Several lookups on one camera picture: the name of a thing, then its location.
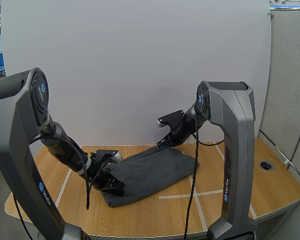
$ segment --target white tape line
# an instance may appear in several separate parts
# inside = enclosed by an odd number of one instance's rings
[[[222,157],[222,159],[223,159],[223,161],[224,161],[224,160],[225,160],[225,156],[224,156],[224,154],[222,153],[222,151],[220,150],[220,148],[218,147],[218,145],[215,145],[215,148],[218,150],[219,154],[221,155],[221,157]]]
[[[218,193],[223,193],[224,190],[220,189],[220,190],[215,190],[215,191],[206,191],[206,192],[199,192],[197,195],[198,196],[204,196],[204,195],[209,195],[209,194],[218,194]]]
[[[257,217],[257,214],[256,214],[255,210],[253,209],[253,207],[251,206],[251,204],[250,204],[249,209],[250,209],[250,211],[252,213],[253,218],[255,219]]]
[[[189,181],[190,181],[190,186],[192,187],[193,178],[191,175],[189,175]],[[202,211],[202,208],[201,208],[201,204],[200,204],[200,200],[199,200],[199,197],[197,194],[196,187],[194,187],[193,196],[194,196],[196,207],[198,208],[203,231],[206,231],[206,230],[208,230],[208,228],[207,228],[204,212]]]
[[[189,198],[190,194],[182,194],[182,195],[168,195],[168,196],[159,196],[159,199],[178,199],[178,198]]]
[[[56,203],[55,203],[55,206],[58,207],[59,203],[60,203],[60,200],[61,200],[61,197],[62,197],[62,194],[64,193],[64,190],[65,190],[65,187],[67,185],[67,182],[68,182],[68,179],[70,177],[70,174],[71,174],[71,169],[69,169],[65,179],[64,179],[64,182],[62,184],[62,187],[61,187],[61,190],[59,192],[59,195],[58,195],[58,198],[56,199]]]
[[[225,160],[224,154],[222,153],[222,151],[220,150],[220,148],[218,147],[218,145],[215,145],[215,147],[218,150],[219,154],[221,155],[221,157],[222,157],[222,159],[224,161]],[[255,212],[254,208],[251,206],[251,204],[250,204],[249,209],[250,209],[250,211],[252,213],[253,218],[255,219],[257,217],[257,215],[256,215],[256,212]]]

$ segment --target blue logo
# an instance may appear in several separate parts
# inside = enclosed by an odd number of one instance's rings
[[[46,87],[45,87],[45,85],[43,83],[41,84],[41,89],[42,89],[42,93],[44,94],[45,91],[46,91]]]
[[[42,184],[42,182],[39,183],[39,189],[41,192],[44,191],[44,185]]]

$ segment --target gray partition wall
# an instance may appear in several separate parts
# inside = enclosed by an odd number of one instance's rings
[[[291,158],[300,137],[300,11],[272,11],[271,61],[260,130]]]
[[[300,171],[300,10],[272,10],[271,61],[260,130]],[[289,168],[300,183],[300,177]],[[300,204],[282,216],[268,237],[300,239]]]

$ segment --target metal bracket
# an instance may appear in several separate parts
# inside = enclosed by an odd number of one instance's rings
[[[271,19],[275,16],[273,12],[269,12],[269,11],[268,11],[268,15],[270,16]]]

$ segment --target table edge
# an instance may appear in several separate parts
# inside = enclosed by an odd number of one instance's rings
[[[261,216],[257,216],[253,220],[255,222],[257,222],[258,224],[262,223],[262,222],[264,222],[264,221],[266,221],[268,219],[272,219],[275,216],[278,216],[280,214],[283,214],[283,213],[287,212],[290,207],[292,207],[292,206],[294,206],[294,205],[296,205],[298,203],[300,203],[300,198],[297,199],[297,200],[295,200],[295,201],[293,201],[293,202],[291,202],[291,203],[289,203],[289,204],[287,204],[287,205],[285,205],[285,206],[282,206],[282,207],[280,207],[280,208],[278,208],[278,209],[276,209],[274,211],[268,212],[268,213],[266,213],[264,215],[261,215]]]

